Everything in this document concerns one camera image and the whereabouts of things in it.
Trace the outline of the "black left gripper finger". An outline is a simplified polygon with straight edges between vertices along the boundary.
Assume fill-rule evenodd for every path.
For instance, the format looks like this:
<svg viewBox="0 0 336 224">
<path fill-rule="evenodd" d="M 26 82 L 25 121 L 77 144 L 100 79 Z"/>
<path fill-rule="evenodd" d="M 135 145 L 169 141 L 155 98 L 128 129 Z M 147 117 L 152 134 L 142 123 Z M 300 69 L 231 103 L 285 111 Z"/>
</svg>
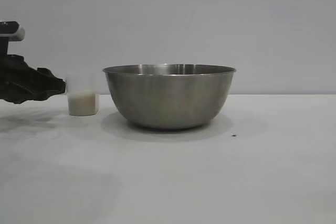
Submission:
<svg viewBox="0 0 336 224">
<path fill-rule="evenodd" d="M 22 104 L 26 101 L 46 101 L 65 93 L 66 83 L 49 69 L 29 69 L 1 74 L 1 99 Z"/>
<path fill-rule="evenodd" d="M 1 56 L 1 76 L 29 83 L 65 83 L 47 68 L 30 67 L 19 55 Z"/>
</svg>

